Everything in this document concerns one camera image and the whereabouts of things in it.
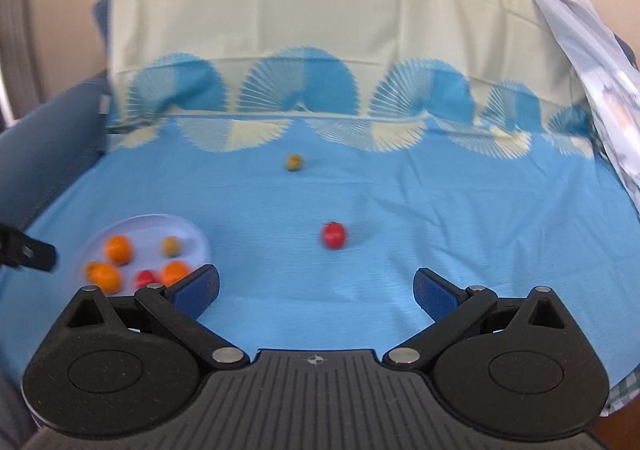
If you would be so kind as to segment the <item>red cherry tomato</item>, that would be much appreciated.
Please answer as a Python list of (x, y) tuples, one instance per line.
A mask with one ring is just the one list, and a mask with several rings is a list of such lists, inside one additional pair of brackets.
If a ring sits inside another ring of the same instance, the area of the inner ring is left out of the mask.
[(328, 222), (323, 225), (321, 232), (322, 243), (331, 250), (344, 247), (347, 238), (346, 228), (339, 222)]

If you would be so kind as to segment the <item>brown longan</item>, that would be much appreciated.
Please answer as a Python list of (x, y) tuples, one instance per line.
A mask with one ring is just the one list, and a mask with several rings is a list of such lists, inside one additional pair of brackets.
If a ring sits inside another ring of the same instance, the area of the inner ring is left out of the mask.
[(290, 172), (297, 172), (304, 167), (304, 158), (298, 153), (289, 155), (285, 160), (285, 169)]

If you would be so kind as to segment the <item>orange right of plate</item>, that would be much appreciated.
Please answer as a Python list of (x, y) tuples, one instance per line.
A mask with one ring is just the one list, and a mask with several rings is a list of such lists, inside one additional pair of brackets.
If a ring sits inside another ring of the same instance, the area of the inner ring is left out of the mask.
[(191, 266), (188, 263), (175, 259), (165, 264), (160, 270), (160, 283), (165, 287), (171, 287), (191, 271)]

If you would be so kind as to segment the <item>orange of plate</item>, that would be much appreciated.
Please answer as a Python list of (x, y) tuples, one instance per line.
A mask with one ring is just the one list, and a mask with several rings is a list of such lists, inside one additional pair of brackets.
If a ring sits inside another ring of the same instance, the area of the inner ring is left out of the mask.
[(103, 253), (111, 264), (124, 266), (134, 258), (134, 246), (127, 236), (111, 236), (103, 244)]
[(106, 294), (115, 294), (122, 289), (122, 275), (109, 263), (88, 262), (85, 266), (85, 277)]
[(175, 259), (165, 264), (160, 270), (160, 283), (165, 287), (171, 287), (191, 271), (191, 266), (188, 263)]

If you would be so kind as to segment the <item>red tomato on plate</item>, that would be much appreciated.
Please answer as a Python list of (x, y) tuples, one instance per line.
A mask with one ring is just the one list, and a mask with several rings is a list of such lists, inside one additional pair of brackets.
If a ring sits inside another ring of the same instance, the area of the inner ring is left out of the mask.
[(140, 270), (134, 276), (134, 288), (136, 290), (145, 288), (147, 285), (154, 285), (154, 283), (158, 282), (160, 282), (160, 280), (158, 280), (157, 274), (151, 269)]

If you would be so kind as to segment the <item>brown longan plate top right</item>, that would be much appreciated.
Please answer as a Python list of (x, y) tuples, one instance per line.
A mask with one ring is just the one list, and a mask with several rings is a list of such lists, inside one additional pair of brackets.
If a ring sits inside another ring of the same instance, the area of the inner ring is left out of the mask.
[(173, 259), (182, 253), (182, 242), (176, 236), (163, 237), (160, 241), (160, 251), (166, 259)]

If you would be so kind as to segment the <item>light blue plate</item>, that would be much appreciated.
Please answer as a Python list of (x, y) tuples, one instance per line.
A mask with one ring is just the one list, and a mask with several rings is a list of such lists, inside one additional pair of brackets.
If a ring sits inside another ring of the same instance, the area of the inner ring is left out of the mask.
[(123, 219), (102, 229), (90, 238), (76, 253), (70, 265), (66, 289), (75, 293), (83, 285), (88, 285), (85, 267), (92, 262), (106, 263), (104, 244), (114, 236), (125, 236), (134, 249), (132, 261), (119, 267), (122, 287), (116, 295), (134, 293), (137, 273), (152, 270), (159, 276), (163, 267), (170, 262), (162, 252), (162, 241), (166, 237), (176, 237), (181, 244), (181, 253), (177, 256), (191, 269), (209, 263), (210, 246), (201, 229), (186, 219), (174, 215), (147, 214)]

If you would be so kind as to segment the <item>orange left of plate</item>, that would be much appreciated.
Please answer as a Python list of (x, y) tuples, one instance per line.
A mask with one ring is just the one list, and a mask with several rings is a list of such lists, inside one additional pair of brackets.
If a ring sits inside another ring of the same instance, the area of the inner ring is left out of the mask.
[(85, 277), (106, 294), (115, 294), (122, 289), (122, 275), (109, 263), (88, 262), (85, 266)]

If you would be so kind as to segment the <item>orange top of plate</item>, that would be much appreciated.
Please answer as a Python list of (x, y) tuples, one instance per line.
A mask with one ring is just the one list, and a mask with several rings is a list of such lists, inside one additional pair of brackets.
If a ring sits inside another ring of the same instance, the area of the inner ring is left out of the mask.
[(103, 244), (103, 253), (111, 264), (124, 266), (134, 258), (134, 246), (127, 236), (111, 236)]

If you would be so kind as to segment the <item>dark blue sofa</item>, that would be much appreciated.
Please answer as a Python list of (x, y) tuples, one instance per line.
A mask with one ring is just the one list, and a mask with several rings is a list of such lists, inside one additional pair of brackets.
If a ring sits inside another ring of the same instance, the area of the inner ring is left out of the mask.
[(102, 71), (56, 95), (1, 133), (1, 222), (24, 230), (107, 148), (112, 96)]

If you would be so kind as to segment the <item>grey curtain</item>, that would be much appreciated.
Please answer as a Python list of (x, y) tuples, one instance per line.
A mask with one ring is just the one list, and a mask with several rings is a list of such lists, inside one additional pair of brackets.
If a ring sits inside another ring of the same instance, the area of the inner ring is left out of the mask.
[(1, 120), (11, 127), (43, 102), (31, 0), (1, 0)]

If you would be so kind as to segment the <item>blue fan-pattern bed sheet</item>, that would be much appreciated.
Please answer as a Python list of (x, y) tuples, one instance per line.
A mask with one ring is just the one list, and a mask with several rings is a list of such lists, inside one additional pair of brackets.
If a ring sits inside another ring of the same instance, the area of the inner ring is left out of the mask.
[(202, 320), (247, 352), (385, 352), (427, 325), (410, 288), (428, 267), (507, 296), (548, 285), (612, 382), (637, 366), (639, 216), (534, 0), (100, 10), (107, 148), (25, 229), (58, 250), (53, 273), (2, 271), (13, 381), (74, 294), (77, 251), (147, 214), (204, 233), (222, 291)]

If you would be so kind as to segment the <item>light patterned cloth on backrest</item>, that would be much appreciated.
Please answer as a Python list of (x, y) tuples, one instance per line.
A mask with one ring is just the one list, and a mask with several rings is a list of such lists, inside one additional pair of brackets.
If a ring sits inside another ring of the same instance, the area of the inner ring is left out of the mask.
[(590, 0), (534, 0), (585, 90), (605, 155), (639, 203), (639, 70)]

